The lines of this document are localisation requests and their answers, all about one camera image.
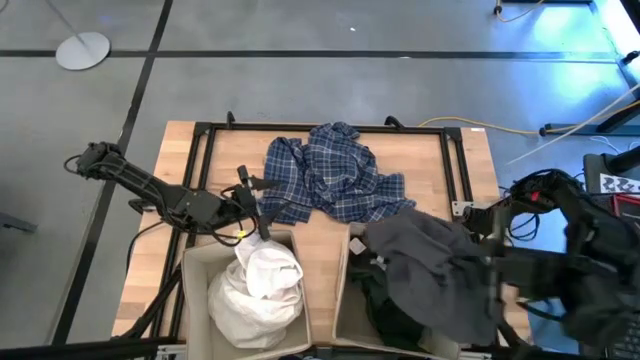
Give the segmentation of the black keyboard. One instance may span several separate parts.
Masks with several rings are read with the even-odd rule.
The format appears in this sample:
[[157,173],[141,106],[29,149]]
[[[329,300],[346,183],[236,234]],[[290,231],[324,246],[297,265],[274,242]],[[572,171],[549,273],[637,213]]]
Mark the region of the black keyboard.
[[631,321],[626,333],[606,348],[606,357],[612,360],[640,360],[640,320]]

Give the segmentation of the blue plaid shirt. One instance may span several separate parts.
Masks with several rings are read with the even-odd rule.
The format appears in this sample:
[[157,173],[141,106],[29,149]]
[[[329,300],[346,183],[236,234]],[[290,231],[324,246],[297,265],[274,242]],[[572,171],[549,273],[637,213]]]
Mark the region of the blue plaid shirt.
[[376,157],[344,122],[314,127],[306,141],[278,137],[268,147],[264,178],[277,185],[262,192],[260,210],[275,223],[309,221],[319,210],[341,223],[368,223],[413,208],[401,173],[378,172]]

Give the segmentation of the black metal table frame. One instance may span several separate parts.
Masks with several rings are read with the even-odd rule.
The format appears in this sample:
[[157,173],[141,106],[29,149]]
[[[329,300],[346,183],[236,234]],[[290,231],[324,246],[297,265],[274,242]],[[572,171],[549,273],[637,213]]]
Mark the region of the black metal table frame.
[[[170,121],[161,126],[161,134],[151,144],[152,158],[137,161],[137,166],[168,183],[197,185],[204,160],[206,139],[195,137],[193,121]],[[245,165],[259,176],[263,172],[267,147],[276,137],[305,139],[309,126],[303,124],[240,123],[220,126],[214,132],[212,157],[205,186],[217,192],[236,183],[236,169]],[[376,126],[362,131],[361,142],[377,158],[382,173],[401,172],[406,193],[419,210],[441,218],[450,218],[451,201],[443,171],[440,138],[422,129],[404,130]],[[463,194],[461,166],[467,168],[472,199],[487,203],[497,198],[497,180],[486,132],[460,131],[458,139],[449,141],[451,166],[456,194]],[[170,245],[171,230],[157,221],[153,213],[143,215],[132,263],[126,277],[112,334],[128,330],[159,290],[164,263]],[[308,314],[313,343],[327,345],[333,341],[336,285],[340,248],[347,227],[326,214],[315,211],[309,222],[291,227],[300,262],[304,268]]]

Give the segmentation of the black and white marker card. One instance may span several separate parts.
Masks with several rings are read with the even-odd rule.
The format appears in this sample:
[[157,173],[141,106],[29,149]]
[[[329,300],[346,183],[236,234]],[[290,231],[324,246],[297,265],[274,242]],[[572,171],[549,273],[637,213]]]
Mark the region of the black and white marker card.
[[601,193],[626,193],[640,195],[640,180],[603,174],[599,175]]

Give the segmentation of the grey floor foot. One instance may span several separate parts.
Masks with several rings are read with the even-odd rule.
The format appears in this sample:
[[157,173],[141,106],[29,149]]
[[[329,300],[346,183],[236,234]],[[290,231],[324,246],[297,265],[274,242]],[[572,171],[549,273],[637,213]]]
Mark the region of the grey floor foot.
[[26,233],[34,233],[37,230],[37,226],[35,224],[3,212],[0,212],[0,227],[16,229]]

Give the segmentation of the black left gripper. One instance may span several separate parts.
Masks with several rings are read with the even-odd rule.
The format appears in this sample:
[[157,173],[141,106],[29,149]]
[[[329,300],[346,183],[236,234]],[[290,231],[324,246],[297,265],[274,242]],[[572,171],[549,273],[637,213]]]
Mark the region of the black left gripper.
[[240,183],[222,190],[221,196],[235,202],[245,215],[255,221],[255,229],[258,231],[260,238],[268,240],[270,237],[268,228],[279,214],[290,205],[290,201],[261,200],[259,209],[256,192],[274,188],[276,182],[250,175],[245,165],[239,166],[237,173]]

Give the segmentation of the white garment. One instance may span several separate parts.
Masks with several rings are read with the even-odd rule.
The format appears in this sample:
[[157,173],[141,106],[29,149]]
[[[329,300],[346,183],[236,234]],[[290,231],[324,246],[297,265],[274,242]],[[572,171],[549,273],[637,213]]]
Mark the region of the white garment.
[[271,348],[302,312],[302,267],[288,247],[258,234],[241,240],[234,254],[209,285],[209,315],[234,347]]

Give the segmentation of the black desk base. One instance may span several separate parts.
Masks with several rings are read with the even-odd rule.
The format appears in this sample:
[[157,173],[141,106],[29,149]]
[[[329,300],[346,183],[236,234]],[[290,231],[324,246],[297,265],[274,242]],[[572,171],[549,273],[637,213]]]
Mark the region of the black desk base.
[[570,134],[576,136],[640,137],[640,99],[628,106],[605,115],[602,121],[582,127],[548,123],[538,130],[542,137]]

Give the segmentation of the dark grey garment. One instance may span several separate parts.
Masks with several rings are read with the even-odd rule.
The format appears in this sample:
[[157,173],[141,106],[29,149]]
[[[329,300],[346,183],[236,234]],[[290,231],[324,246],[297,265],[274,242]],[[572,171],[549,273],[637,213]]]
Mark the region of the dark grey garment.
[[385,260],[391,300],[409,318],[458,343],[493,342],[484,253],[461,224],[405,208],[366,224],[364,235]]

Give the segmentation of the round grey stand base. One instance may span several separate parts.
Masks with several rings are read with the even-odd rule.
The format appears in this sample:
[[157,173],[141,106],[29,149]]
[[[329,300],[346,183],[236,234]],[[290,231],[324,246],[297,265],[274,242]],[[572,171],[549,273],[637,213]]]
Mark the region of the round grey stand base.
[[72,34],[55,51],[57,64],[65,70],[82,71],[102,63],[111,51],[111,42],[99,32],[78,32],[54,5],[52,0],[44,0],[49,9]]

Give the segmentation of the red-framed device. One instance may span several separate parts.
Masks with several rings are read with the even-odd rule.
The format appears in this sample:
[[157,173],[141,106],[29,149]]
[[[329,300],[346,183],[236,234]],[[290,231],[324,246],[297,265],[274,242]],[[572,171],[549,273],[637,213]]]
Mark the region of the red-framed device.
[[640,221],[640,197],[632,195],[614,195],[613,196],[614,213],[621,217]]

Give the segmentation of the black side desk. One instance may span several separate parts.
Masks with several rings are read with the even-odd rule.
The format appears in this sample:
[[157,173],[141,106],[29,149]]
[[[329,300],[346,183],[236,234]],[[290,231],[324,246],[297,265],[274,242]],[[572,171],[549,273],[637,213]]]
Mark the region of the black side desk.
[[599,175],[609,174],[640,180],[640,145],[620,154],[587,154],[583,157],[583,170],[586,189],[592,194],[624,194],[601,193],[599,189]]

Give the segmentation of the black garment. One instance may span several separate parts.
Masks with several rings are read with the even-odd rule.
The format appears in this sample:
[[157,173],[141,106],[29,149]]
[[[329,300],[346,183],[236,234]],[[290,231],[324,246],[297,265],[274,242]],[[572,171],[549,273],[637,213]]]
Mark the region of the black garment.
[[350,253],[347,277],[364,295],[370,324],[384,345],[421,352],[418,346],[425,327],[402,311],[391,299],[385,271],[368,254]]

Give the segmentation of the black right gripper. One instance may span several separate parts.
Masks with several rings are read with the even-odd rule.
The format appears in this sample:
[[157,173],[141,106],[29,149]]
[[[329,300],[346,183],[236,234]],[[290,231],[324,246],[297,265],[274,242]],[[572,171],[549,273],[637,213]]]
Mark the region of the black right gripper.
[[492,233],[488,241],[490,295],[502,297],[504,285],[524,290],[536,300],[557,296],[558,275],[564,267],[564,254],[505,245],[508,211],[493,211]]

